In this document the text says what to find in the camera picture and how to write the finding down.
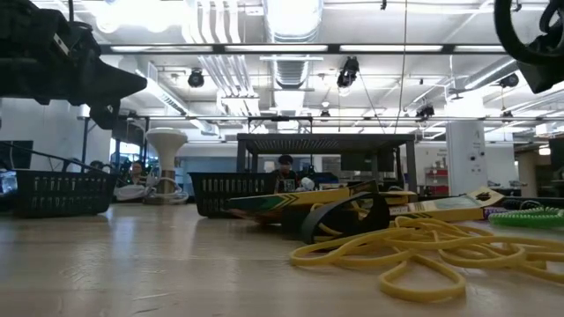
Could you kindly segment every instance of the ceiling duct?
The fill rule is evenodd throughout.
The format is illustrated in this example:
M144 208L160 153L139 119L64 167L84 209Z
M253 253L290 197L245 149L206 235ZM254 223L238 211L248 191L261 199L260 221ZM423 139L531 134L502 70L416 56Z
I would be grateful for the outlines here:
M411 108L414 112L417 108L425 106L429 101L435 100L440 96L444 96L447 99L457 93L474 91L495 83L516 71L518 71L516 60L510 56L503 57L468 77L450 78L444 90L439 89L440 87L429 89L405 109Z
M323 0L263 0L263 7L270 42L310 43L317 39ZM283 89L298 89L308 79L309 62L276 61L272 65L276 83Z

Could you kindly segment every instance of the white column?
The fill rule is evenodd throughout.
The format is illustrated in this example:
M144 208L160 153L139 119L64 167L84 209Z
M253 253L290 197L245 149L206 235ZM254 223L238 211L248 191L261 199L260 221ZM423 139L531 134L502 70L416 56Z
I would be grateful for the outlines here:
M484 113L483 100L467 95L452 100L445 107L447 115L479 116ZM483 122L450 122L447 124L450 195L461 195L487 186L486 142Z

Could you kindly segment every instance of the computer monitor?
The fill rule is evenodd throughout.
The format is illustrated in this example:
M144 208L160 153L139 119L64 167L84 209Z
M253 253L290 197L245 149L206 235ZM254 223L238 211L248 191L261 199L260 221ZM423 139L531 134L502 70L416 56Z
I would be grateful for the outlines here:
M18 147L33 150L33 141L4 141ZM32 164L32 153L21 151L9 146L0 145L0 163L1 166L6 166L7 169L29 169Z
M379 151L377 154L378 172L394 172L394 152ZM341 171L372 171L372 155L370 153L341 154Z

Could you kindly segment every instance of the dark hair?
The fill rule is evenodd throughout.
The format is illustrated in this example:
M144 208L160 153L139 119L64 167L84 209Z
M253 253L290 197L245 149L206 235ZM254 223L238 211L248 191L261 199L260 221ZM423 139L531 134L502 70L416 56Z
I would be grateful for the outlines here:
M288 154L280 155L278 162L284 165L291 165L293 163L293 158Z
M90 166L98 168L98 169L102 169L102 168L104 168L104 163L102 163L99 160L94 160L94 161L90 162Z

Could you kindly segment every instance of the workshop table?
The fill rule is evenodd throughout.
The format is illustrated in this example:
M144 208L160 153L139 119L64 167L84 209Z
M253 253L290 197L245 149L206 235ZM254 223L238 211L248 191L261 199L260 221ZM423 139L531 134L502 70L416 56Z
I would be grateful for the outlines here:
M485 223L477 222L480 227ZM564 240L564 232L496 229ZM416 304L377 288L387 268L296 268L276 226L208 219L195 205L116 205L97 217L0 217L0 315L558 316L564 287L509 269L459 269L467 294ZM399 281L448 284L415 267Z

